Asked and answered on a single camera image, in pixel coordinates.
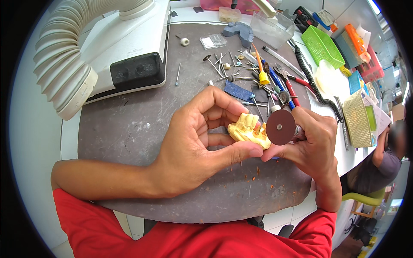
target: white corrugated hose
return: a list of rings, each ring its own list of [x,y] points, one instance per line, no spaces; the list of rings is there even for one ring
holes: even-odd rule
[[[139,17],[153,0],[64,0],[53,11],[36,43],[34,73],[41,93],[57,114],[71,119],[91,94],[97,74],[81,60],[79,36],[94,18],[119,10],[121,20]]]

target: person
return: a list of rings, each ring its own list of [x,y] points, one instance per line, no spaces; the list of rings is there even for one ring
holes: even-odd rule
[[[242,104],[209,86],[177,110],[159,155],[149,166],[98,160],[58,161],[51,184],[60,225],[75,257],[330,257],[341,184],[334,157],[337,123],[296,107],[292,114],[307,140],[272,145],[263,152],[252,142],[209,134],[248,113]],[[208,151],[208,146],[226,146]],[[219,170],[247,158],[273,156],[293,161],[316,182],[317,211],[289,238],[273,235],[246,220],[213,224],[158,222],[137,241],[126,235],[112,210],[89,200],[169,198],[191,191]]]
[[[387,127],[379,135],[376,149],[341,177],[342,194],[355,192],[368,195],[393,182],[399,173],[401,159],[407,153],[405,135],[406,124],[402,120]]]

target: brown cutting disc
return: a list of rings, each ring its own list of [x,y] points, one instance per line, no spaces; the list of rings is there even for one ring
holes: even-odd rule
[[[273,144],[285,145],[291,141],[295,133],[294,117],[285,109],[277,110],[268,118],[266,131],[268,139]]]

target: dental model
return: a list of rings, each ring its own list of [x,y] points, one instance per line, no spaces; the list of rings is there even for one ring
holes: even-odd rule
[[[259,144],[263,150],[268,149],[271,145],[271,142],[267,137],[267,124],[263,123],[262,127],[258,126],[258,128],[254,130],[258,119],[259,117],[253,114],[242,113],[236,123],[228,125],[228,132],[230,133],[231,137],[237,142],[251,141],[253,143]]]

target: right hand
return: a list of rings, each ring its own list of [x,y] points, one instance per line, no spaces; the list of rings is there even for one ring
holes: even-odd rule
[[[274,156],[289,159],[316,182],[328,178],[331,173],[337,175],[337,159],[334,157],[336,120],[301,107],[294,108],[291,114],[296,124],[303,128],[307,140],[283,146],[271,144],[261,160],[268,161]]]

